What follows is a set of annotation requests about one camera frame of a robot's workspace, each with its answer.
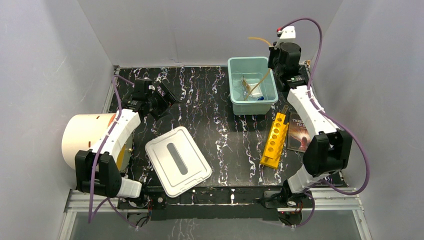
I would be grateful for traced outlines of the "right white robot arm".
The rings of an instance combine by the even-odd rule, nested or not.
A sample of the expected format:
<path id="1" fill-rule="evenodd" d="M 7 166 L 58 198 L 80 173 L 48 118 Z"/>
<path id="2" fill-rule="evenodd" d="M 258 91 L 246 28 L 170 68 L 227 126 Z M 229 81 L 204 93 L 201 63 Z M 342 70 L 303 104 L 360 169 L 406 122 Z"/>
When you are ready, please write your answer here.
<path id="1" fill-rule="evenodd" d="M 281 194 L 286 206 L 295 207 L 306 188 L 347 167 L 353 138 L 324 115 L 312 90 L 312 77 L 301 77 L 301 47 L 293 42 L 274 42 L 269 51 L 268 67 L 282 82 L 287 101 L 311 138 L 302 166 L 284 182 Z"/>

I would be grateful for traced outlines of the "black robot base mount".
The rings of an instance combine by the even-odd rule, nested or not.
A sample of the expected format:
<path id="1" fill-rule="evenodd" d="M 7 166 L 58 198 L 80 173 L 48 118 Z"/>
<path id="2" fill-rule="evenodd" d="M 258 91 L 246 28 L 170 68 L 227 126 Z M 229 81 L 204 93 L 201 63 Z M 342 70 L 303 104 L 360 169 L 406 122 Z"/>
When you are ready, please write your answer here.
<path id="1" fill-rule="evenodd" d="M 120 210 L 130 213 L 150 211 L 153 221 L 176 219 L 262 219 L 278 221 L 309 210 L 306 196 L 296 203 L 284 203 L 281 186 L 195 187 L 177 197 L 169 197 L 161 187 L 146 187 L 138 198 L 122 198 Z"/>

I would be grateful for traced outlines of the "small white packet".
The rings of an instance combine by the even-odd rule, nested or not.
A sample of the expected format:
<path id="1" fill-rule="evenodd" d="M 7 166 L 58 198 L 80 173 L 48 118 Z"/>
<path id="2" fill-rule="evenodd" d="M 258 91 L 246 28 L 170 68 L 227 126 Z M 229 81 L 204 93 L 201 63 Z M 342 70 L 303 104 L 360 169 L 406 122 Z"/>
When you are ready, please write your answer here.
<path id="1" fill-rule="evenodd" d="M 258 98 L 261 98 L 261 97 L 263 97 L 263 93 L 262 93 L 262 90 L 261 90 L 261 88 L 258 86 L 258 87 L 256 87 L 251 93 L 250 93 L 250 96 L 252 97 L 252 98 L 254 98 L 254 99 L 258 99 Z"/>

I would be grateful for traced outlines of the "tan bottle brush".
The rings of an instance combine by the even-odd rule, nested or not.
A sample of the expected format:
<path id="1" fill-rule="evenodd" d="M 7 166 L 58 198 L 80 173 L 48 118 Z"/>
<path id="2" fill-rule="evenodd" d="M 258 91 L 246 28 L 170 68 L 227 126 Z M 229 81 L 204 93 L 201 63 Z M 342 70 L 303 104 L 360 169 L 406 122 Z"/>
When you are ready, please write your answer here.
<path id="1" fill-rule="evenodd" d="M 245 97 L 248 97 L 251 94 L 251 86 L 247 82 L 247 79 L 244 76 L 242 76 L 241 78 L 241 85 L 245 90 Z"/>

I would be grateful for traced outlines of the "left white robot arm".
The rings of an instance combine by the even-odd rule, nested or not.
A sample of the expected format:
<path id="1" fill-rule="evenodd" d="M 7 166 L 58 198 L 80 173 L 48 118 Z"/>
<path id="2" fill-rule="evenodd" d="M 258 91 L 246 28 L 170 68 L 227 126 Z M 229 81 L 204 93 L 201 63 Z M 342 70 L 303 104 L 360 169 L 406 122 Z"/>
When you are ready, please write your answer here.
<path id="1" fill-rule="evenodd" d="M 91 195 L 130 198 L 135 207 L 144 208 L 149 203 L 149 194 L 142 190 L 142 183 L 121 176 L 119 154 L 144 117 L 162 118 L 177 98 L 164 83 L 137 78 L 133 92 L 117 102 L 116 116 L 100 139 L 75 154 L 76 188 Z"/>

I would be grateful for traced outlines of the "tan rubber tube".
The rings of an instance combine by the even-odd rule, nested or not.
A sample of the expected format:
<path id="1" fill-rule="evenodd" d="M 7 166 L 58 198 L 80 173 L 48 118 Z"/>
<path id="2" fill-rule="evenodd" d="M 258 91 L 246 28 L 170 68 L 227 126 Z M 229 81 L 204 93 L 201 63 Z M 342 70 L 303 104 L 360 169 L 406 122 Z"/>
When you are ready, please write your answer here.
<path id="1" fill-rule="evenodd" d="M 268 40 L 261 38 L 261 37 L 255 37 L 255 36 L 249 36 L 248 37 L 249 40 L 258 40 L 261 41 L 263 43 L 266 43 L 268 45 L 268 47 L 272 47 L 273 45 L 271 44 L 271 42 L 269 42 Z M 254 87 L 251 87 L 248 89 L 248 92 L 246 94 L 246 96 L 244 97 L 244 100 L 247 101 L 249 96 L 251 95 L 251 93 L 257 89 L 259 87 L 259 85 L 267 78 L 267 76 L 270 74 L 271 69 L 268 68 L 266 74 L 262 77 L 262 79 L 256 84 L 254 85 Z"/>

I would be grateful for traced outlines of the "white bin lid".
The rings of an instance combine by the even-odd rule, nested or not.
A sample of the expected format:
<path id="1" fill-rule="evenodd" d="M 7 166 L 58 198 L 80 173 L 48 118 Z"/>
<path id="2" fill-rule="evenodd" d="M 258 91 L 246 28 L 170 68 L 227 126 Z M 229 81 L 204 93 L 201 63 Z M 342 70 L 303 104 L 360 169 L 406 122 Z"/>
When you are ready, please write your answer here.
<path id="1" fill-rule="evenodd" d="M 212 175 L 211 166 L 184 126 L 150 140 L 145 150 L 170 198 L 180 196 Z"/>

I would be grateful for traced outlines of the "clear glass test tube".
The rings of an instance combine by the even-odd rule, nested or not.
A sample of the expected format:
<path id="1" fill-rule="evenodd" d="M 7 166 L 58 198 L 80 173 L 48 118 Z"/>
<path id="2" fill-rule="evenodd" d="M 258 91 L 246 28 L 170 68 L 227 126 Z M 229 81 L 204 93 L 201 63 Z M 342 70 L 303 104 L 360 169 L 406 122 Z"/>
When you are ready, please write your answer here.
<path id="1" fill-rule="evenodd" d="M 288 112 L 288 109 L 289 109 L 289 106 L 287 104 L 284 105 L 283 108 L 282 108 L 282 110 L 281 110 L 281 113 L 284 114 L 284 115 L 286 115 L 287 112 Z"/>

